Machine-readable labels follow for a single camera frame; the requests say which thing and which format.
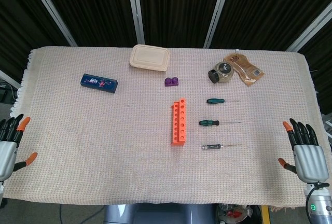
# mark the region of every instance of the brown pouch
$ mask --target brown pouch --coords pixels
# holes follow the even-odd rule
[[[233,66],[247,86],[251,86],[264,75],[264,72],[251,64],[243,54],[230,54],[224,58],[224,61],[229,62]]]

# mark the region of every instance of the purple block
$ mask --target purple block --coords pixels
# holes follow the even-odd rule
[[[171,87],[171,86],[178,86],[178,78],[173,77],[171,78],[166,78],[165,79],[165,87]]]

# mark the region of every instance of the black curtain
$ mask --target black curtain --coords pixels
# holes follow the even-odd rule
[[[79,46],[133,47],[130,0],[52,0]]]
[[[321,112],[332,113],[332,20],[309,40],[299,53],[305,55],[312,71]]]
[[[0,70],[20,82],[31,49],[68,43],[40,0],[0,0]]]
[[[140,0],[145,43],[203,48],[217,0]]]
[[[226,0],[211,48],[286,50],[332,0]]]

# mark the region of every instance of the black lid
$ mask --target black lid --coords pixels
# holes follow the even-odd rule
[[[219,76],[216,70],[210,70],[209,71],[209,78],[213,83],[217,83],[219,81]]]

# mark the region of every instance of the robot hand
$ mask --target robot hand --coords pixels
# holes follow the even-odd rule
[[[328,169],[323,149],[319,146],[315,131],[310,125],[290,119],[293,128],[283,122],[292,146],[295,166],[279,158],[278,161],[286,170],[297,174],[298,178],[307,183],[305,187],[306,212],[310,223],[332,224],[332,200],[328,190]]]
[[[23,132],[30,121],[30,117],[27,117],[19,125],[22,118],[23,114],[17,118],[10,118],[7,122],[5,119],[0,121],[0,202],[4,193],[3,182],[14,171],[28,166],[37,157],[37,153],[32,153],[27,160],[15,163]]]

